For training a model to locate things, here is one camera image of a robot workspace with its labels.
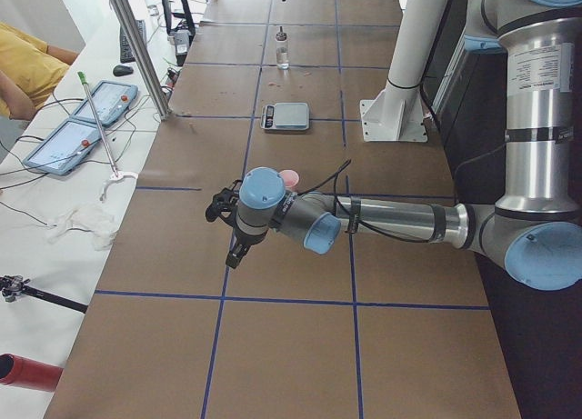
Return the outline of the far blue teach pendant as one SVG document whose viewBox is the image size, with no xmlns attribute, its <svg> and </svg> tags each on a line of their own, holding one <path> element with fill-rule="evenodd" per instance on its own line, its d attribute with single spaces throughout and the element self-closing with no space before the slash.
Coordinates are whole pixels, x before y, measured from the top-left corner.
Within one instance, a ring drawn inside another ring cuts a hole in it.
<svg viewBox="0 0 582 419">
<path fill-rule="evenodd" d="M 136 85 L 100 81 L 92 90 L 92 99 L 103 127 L 113 125 L 137 97 Z"/>
</svg>

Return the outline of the red cylinder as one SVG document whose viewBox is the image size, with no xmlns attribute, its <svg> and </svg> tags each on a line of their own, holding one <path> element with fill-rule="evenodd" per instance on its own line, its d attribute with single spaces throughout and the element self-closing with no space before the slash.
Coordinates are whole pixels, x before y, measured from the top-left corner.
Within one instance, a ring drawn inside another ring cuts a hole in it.
<svg viewBox="0 0 582 419">
<path fill-rule="evenodd" d="M 14 354 L 1 355 L 1 384 L 53 392 L 63 368 Z"/>
</svg>

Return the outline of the white crumpled cloth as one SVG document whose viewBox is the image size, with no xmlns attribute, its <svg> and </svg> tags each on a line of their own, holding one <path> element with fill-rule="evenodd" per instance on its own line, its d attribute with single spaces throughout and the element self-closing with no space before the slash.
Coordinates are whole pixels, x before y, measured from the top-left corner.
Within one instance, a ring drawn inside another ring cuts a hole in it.
<svg viewBox="0 0 582 419">
<path fill-rule="evenodd" d="M 119 225 L 102 206 L 83 204 L 48 221 L 47 227 L 46 240 L 51 244 L 69 231 L 81 231 L 91 235 L 96 251 L 103 251 L 114 242 Z"/>
</svg>

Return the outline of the pink paper cup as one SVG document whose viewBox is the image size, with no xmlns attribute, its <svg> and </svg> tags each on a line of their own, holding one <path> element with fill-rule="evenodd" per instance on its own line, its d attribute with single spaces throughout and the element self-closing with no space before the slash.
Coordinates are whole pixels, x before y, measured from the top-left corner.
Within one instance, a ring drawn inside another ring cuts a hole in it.
<svg viewBox="0 0 582 419">
<path fill-rule="evenodd" d="M 278 173 L 283 180 L 286 190 L 295 191 L 297 189 L 300 177 L 296 171 L 285 169 L 279 171 Z"/>
</svg>

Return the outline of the metal grabber stick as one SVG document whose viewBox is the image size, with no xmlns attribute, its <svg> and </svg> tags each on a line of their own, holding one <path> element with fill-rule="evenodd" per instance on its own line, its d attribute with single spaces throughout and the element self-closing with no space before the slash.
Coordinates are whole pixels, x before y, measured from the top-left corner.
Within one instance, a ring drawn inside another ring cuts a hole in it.
<svg viewBox="0 0 582 419">
<path fill-rule="evenodd" d="M 85 90 L 86 100 L 87 100 L 87 102 L 90 106 L 90 109 L 92 111 L 92 114 L 94 116 L 95 123 L 96 123 L 97 129 L 98 129 L 99 135 L 100 135 L 101 143 L 105 149 L 107 160 L 108 160 L 108 163 L 110 164 L 110 167 L 112 170 L 112 174 L 110 175 L 110 177 L 107 180 L 105 180 L 104 183 L 102 184 L 101 192 L 99 195 L 99 200 L 102 203 L 104 203 L 106 200 L 107 189 L 110 185 L 122 182 L 124 179 L 127 179 L 127 178 L 132 178 L 132 179 L 137 180 L 139 174 L 137 172 L 132 172 L 132 171 L 122 171 L 118 168 L 118 166 L 115 162 L 115 159 L 113 157 L 111 147 L 106 139 L 105 129 L 102 126 L 102 123 L 99 119 L 99 115 L 97 113 L 94 99 L 92 97 L 88 82 L 86 81 L 85 74 L 82 71 L 78 71 L 77 75 L 79 77 L 81 85 L 83 86 L 83 88 Z"/>
</svg>

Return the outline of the aluminium frame post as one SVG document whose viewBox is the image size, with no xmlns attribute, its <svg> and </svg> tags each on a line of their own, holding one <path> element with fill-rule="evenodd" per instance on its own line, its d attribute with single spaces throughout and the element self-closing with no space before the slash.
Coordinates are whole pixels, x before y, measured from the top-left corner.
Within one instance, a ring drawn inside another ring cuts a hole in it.
<svg viewBox="0 0 582 419">
<path fill-rule="evenodd" d="M 109 0 L 119 24 L 128 38 L 132 48 L 138 70 L 145 83 L 145 87 L 152 98 L 156 111 L 162 121 L 165 121 L 171 114 L 167 99 L 158 82 L 156 70 L 147 51 L 146 43 L 142 38 L 137 25 L 133 10 L 128 0 Z"/>
</svg>

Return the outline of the black computer mouse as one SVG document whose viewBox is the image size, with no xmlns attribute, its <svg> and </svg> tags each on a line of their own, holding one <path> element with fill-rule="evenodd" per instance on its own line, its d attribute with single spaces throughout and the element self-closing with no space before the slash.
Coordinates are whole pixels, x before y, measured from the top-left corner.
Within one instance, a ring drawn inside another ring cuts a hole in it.
<svg viewBox="0 0 582 419">
<path fill-rule="evenodd" d="M 128 65 L 116 65 L 113 68 L 113 75 L 115 77 L 131 75 L 133 72 L 134 72 L 134 69 Z"/>
</svg>

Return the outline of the white pedestal column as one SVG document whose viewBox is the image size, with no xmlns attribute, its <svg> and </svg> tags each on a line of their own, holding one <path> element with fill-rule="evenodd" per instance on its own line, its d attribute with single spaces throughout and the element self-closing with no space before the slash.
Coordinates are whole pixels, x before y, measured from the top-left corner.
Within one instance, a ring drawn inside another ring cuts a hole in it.
<svg viewBox="0 0 582 419">
<path fill-rule="evenodd" d="M 427 141 L 421 85 L 448 0 L 407 0 L 386 85 L 360 102 L 366 142 Z"/>
</svg>

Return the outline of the clear glass sauce bottle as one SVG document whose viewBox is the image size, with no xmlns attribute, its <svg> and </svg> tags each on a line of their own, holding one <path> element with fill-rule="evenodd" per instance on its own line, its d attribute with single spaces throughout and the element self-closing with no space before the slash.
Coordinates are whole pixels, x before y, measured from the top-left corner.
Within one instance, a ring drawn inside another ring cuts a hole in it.
<svg viewBox="0 0 582 419">
<path fill-rule="evenodd" d="M 283 26 L 276 32 L 276 66 L 281 70 L 289 68 L 288 38 Z"/>
</svg>

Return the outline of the near blue teach pendant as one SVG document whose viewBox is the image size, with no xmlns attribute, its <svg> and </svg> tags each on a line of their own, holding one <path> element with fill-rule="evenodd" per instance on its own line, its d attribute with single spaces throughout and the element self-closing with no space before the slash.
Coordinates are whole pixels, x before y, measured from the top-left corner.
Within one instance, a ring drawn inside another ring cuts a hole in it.
<svg viewBox="0 0 582 419">
<path fill-rule="evenodd" d="M 101 140 L 96 125 L 66 119 L 24 160 L 32 170 L 51 175 L 66 175 L 73 171 Z"/>
</svg>

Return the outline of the person in yellow shirt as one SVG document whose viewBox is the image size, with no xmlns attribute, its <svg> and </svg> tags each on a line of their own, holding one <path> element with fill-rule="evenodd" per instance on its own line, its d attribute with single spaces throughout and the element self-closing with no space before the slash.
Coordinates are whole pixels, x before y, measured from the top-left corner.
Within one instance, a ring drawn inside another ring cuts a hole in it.
<svg viewBox="0 0 582 419">
<path fill-rule="evenodd" d="M 78 53 L 1 24 L 1 115 L 30 121 Z"/>
</svg>

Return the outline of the grey digital kitchen scale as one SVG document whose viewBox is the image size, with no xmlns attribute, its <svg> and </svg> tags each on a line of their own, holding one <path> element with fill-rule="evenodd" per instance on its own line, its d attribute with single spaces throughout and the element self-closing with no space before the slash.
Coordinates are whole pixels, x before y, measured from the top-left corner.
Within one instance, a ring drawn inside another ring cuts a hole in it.
<svg viewBox="0 0 582 419">
<path fill-rule="evenodd" d="M 263 107 L 260 126 L 270 131 L 305 131 L 309 128 L 307 103 L 276 103 Z"/>
</svg>

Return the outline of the blue teach pendant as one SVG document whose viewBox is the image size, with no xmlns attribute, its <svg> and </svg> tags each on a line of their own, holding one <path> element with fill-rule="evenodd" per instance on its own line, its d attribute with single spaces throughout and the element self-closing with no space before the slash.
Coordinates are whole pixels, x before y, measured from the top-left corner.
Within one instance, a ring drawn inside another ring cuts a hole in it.
<svg viewBox="0 0 582 419">
<path fill-rule="evenodd" d="M 32 170 L 51 175 L 66 175 L 73 171 L 101 140 L 96 125 L 66 119 L 24 160 Z"/>
<path fill-rule="evenodd" d="M 92 99 L 103 127 L 113 125 L 137 97 L 136 85 L 100 81 L 92 90 Z"/>
</svg>

